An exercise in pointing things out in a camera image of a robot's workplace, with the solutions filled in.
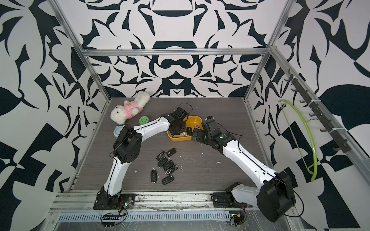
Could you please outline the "black car key top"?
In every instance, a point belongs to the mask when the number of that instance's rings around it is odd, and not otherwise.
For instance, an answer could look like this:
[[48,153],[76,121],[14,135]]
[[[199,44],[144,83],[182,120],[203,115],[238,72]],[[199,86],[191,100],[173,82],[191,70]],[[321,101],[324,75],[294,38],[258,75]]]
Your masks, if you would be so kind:
[[170,149],[169,151],[166,152],[167,157],[173,156],[177,150],[175,148]]

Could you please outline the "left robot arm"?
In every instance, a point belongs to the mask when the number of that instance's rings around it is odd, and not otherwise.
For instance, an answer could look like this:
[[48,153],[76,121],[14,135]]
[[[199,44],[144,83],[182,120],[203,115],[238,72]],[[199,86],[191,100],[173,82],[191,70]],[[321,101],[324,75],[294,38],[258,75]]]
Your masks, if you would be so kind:
[[161,133],[181,133],[186,129],[189,112],[178,107],[171,113],[164,113],[159,118],[140,126],[125,125],[113,145],[113,164],[108,179],[104,184],[107,197],[121,193],[122,183],[129,165],[137,159],[141,144],[145,140]]

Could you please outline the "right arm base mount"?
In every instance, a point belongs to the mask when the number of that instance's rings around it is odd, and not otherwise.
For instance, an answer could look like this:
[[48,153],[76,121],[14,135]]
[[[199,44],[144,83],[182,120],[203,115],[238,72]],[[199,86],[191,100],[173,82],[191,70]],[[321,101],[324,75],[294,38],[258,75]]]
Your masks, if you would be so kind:
[[237,202],[231,193],[213,193],[211,200],[215,208],[252,208],[252,205]]

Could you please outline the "yellow plastic storage box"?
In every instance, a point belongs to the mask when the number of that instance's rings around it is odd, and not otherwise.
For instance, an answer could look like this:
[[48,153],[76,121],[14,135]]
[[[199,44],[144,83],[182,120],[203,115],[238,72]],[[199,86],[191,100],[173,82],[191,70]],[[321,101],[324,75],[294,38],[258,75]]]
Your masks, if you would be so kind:
[[185,132],[181,132],[180,135],[172,136],[171,133],[168,131],[167,135],[171,141],[189,141],[191,140],[192,133],[195,128],[203,129],[202,128],[202,119],[199,116],[190,116],[186,121],[186,130]]

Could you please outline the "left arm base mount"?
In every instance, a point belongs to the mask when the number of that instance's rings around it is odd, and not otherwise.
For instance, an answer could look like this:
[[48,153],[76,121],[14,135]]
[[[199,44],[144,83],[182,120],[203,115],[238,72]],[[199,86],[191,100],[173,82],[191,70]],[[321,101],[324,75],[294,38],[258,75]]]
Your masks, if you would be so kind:
[[136,194],[134,193],[118,193],[117,195],[111,196],[105,191],[104,187],[102,187],[96,195],[93,210],[127,208],[135,204],[135,198]]

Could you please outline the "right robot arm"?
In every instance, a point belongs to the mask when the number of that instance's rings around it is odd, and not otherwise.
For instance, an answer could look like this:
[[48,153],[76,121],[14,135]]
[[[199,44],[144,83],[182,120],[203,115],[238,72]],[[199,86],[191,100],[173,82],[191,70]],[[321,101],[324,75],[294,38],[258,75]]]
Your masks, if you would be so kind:
[[295,205],[291,177],[259,161],[241,145],[234,134],[222,131],[212,116],[202,122],[201,128],[193,129],[191,139],[219,151],[253,181],[255,187],[236,184],[229,189],[235,202],[258,207],[270,222],[276,222]]

